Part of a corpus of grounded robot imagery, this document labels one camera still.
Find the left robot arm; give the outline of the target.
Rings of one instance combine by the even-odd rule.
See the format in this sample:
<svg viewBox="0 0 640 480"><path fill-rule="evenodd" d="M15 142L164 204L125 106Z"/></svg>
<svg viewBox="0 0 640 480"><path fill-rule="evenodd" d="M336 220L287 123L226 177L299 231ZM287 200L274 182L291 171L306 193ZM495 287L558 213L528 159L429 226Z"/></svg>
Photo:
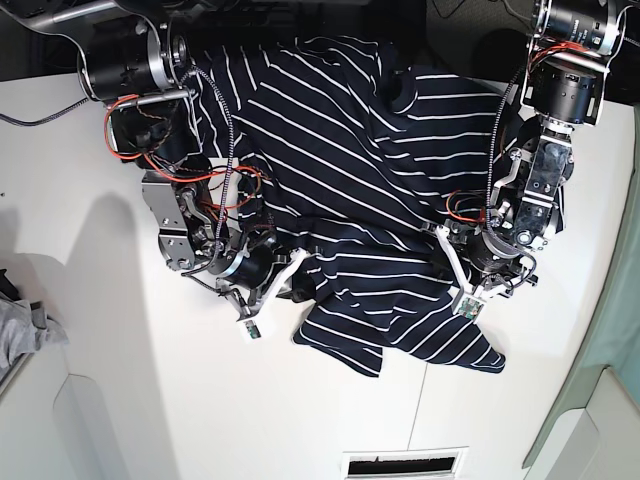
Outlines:
<svg viewBox="0 0 640 480"><path fill-rule="evenodd" d="M601 116L610 66L636 1L537 1L525 64L508 87L532 111L505 150L507 173L490 175L476 219L452 213L431 227L458 283L453 307L477 313L488 300L536 284L535 253L560 223L560 190L573 172L571 135Z"/></svg>

